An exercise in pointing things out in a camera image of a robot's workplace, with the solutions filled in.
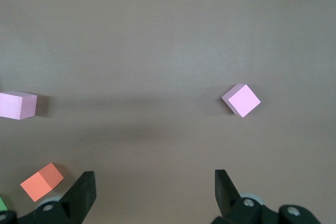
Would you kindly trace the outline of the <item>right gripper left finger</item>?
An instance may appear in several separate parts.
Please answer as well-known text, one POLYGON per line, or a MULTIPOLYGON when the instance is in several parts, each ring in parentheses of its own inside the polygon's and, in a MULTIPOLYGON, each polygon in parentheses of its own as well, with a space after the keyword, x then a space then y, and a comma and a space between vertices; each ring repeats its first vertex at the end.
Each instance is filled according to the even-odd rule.
POLYGON ((82 224, 96 200, 93 171, 84 172, 58 200, 49 201, 18 218, 18 224, 82 224))

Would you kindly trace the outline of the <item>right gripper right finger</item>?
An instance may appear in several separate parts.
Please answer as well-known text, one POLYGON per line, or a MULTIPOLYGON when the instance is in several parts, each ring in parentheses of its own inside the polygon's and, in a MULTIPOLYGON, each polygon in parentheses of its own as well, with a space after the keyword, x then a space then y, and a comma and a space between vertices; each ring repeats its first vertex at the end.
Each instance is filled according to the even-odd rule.
POLYGON ((277 212, 251 197, 241 197, 227 171, 215 171, 215 198, 221 212, 211 224, 279 224, 277 212))

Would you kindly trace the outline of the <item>orange foam cube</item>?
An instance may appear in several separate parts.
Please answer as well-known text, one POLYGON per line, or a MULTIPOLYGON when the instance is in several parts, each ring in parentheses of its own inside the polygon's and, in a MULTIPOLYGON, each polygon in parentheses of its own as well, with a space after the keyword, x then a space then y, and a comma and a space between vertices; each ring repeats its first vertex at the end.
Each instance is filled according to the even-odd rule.
POLYGON ((53 163, 49 163, 38 172, 23 181, 20 186, 33 202, 37 202, 51 192, 64 179, 53 163))

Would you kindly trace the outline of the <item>pink foam cube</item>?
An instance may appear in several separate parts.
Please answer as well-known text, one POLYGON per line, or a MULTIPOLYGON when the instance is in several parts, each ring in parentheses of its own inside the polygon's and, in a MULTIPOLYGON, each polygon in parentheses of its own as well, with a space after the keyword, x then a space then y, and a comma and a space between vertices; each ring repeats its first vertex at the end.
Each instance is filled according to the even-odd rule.
POLYGON ((261 101, 246 84, 236 84, 222 96, 222 100, 228 105, 234 114, 244 118, 261 101))
POLYGON ((22 120, 35 116, 37 95, 8 91, 0 92, 0 117, 22 120))

